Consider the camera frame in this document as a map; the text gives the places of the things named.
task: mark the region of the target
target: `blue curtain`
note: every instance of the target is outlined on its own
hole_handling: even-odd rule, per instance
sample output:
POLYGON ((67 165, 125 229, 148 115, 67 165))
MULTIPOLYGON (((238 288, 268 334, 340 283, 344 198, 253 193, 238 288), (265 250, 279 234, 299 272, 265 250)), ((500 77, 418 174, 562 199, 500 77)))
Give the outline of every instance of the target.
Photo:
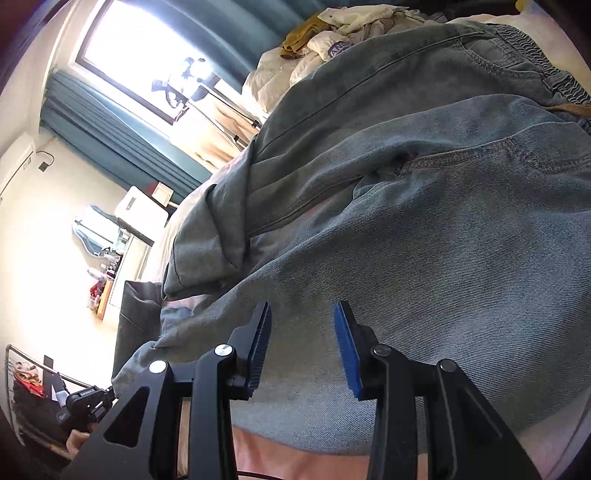
POLYGON ((61 70, 47 81, 41 125, 124 189, 161 181, 179 203, 211 175, 160 131, 61 70))
POLYGON ((237 92, 261 55, 327 7, 384 0, 124 0, 152 13, 189 40, 237 92))

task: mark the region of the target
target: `screw head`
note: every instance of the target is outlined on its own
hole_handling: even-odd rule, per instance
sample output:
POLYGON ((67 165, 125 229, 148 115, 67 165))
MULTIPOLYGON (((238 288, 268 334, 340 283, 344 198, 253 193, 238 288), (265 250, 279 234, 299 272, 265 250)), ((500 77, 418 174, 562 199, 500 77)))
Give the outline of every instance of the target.
POLYGON ((444 358, 441 360, 441 362, 439 362, 439 366, 441 367, 441 370, 449 373, 455 372, 457 369, 457 363, 449 358, 444 358))
POLYGON ((225 343, 218 345, 215 349, 216 355, 218 356, 228 356, 230 355, 230 353, 232 353, 232 346, 231 345, 226 345, 225 343))
POLYGON ((388 356, 392 353, 392 347, 379 343, 374 347, 374 353, 378 356, 388 356))
POLYGON ((166 370, 166 362, 164 360, 154 360, 149 369, 153 374, 160 374, 166 370))

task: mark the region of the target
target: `mirror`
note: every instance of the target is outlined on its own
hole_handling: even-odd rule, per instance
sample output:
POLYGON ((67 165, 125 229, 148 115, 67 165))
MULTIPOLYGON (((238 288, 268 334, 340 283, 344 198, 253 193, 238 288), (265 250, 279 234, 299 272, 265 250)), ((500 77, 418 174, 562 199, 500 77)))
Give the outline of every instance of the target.
POLYGON ((93 257, 104 257, 111 250, 117 250, 120 227, 115 217, 103 212, 95 205, 89 205, 84 213, 72 224, 72 230, 93 257))

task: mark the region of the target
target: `power cord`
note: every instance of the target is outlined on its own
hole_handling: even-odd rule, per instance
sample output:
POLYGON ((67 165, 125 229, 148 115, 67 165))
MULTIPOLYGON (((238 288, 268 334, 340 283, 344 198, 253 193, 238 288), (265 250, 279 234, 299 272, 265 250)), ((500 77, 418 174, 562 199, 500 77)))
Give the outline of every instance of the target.
POLYGON ((51 155, 49 152, 46 152, 45 150, 38 150, 37 153, 44 153, 45 155, 49 155, 51 157, 51 163, 42 162, 41 165, 39 165, 39 170, 41 171, 46 171, 47 167, 51 167, 56 160, 53 155, 51 155))

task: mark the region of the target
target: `drawstring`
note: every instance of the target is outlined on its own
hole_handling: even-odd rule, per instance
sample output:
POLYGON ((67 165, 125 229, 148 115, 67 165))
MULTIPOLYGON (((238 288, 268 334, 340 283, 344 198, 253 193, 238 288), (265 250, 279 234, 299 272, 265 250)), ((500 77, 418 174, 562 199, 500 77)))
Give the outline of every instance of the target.
POLYGON ((545 106, 549 112, 562 111, 573 115, 591 117, 591 105, 576 105, 575 103, 562 103, 561 105, 545 106))

